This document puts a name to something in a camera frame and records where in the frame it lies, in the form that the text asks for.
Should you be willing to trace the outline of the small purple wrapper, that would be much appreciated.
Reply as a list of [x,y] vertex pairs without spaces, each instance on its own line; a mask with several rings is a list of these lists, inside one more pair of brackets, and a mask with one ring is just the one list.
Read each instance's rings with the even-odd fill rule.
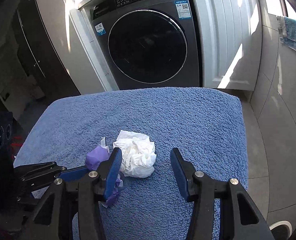
[[98,190],[103,197],[104,201],[101,203],[104,207],[112,206],[123,188],[124,184],[119,171],[121,162],[121,149],[114,148],[110,153],[105,137],[102,137],[98,146],[86,155],[87,168],[99,174]]

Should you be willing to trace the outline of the white tissue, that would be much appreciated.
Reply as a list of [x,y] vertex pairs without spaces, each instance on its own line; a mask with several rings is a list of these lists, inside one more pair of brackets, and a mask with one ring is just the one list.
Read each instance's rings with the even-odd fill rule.
[[154,172],[157,155],[148,135],[121,130],[113,147],[122,151],[120,172],[125,177],[147,178]]

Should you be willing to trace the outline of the round white trash bin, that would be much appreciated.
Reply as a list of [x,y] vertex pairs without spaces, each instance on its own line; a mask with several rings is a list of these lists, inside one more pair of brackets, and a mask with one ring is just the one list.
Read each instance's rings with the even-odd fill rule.
[[275,240],[288,240],[292,235],[292,224],[287,220],[275,222],[269,227]]

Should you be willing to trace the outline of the blue terry towel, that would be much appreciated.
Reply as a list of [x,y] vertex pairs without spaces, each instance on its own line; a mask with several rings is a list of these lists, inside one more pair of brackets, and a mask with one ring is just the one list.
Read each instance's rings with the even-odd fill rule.
[[144,145],[125,139],[124,153],[156,155],[147,178],[125,177],[117,201],[101,207],[107,239],[185,239],[192,203],[181,196],[170,163],[184,160],[211,178],[236,178],[247,187],[248,158],[241,102],[206,88],[150,88],[75,96],[53,102],[15,158],[15,166],[54,161],[82,166],[102,138],[118,145],[121,131],[141,133]]

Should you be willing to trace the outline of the dark refrigerator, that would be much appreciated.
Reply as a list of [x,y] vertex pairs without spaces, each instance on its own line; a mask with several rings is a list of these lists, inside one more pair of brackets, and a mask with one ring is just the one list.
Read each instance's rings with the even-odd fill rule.
[[50,40],[36,0],[20,0],[12,28],[21,66],[50,101],[80,95]]

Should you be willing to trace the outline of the dark grey washing machine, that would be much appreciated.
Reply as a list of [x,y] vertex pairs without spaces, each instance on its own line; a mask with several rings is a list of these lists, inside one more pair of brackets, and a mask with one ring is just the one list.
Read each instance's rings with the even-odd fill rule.
[[190,0],[89,0],[82,9],[120,90],[202,85]]

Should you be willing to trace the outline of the blue cloth on sill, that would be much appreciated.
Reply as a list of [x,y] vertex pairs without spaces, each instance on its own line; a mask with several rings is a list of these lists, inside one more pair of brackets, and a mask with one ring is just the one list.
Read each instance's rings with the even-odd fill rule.
[[281,43],[296,51],[296,20],[286,16],[277,16]]

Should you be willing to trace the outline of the white cabinet door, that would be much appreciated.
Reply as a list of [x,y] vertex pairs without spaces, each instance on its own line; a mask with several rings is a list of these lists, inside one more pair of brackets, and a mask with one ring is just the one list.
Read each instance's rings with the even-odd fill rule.
[[253,91],[262,46],[258,0],[194,0],[203,58],[203,85]]

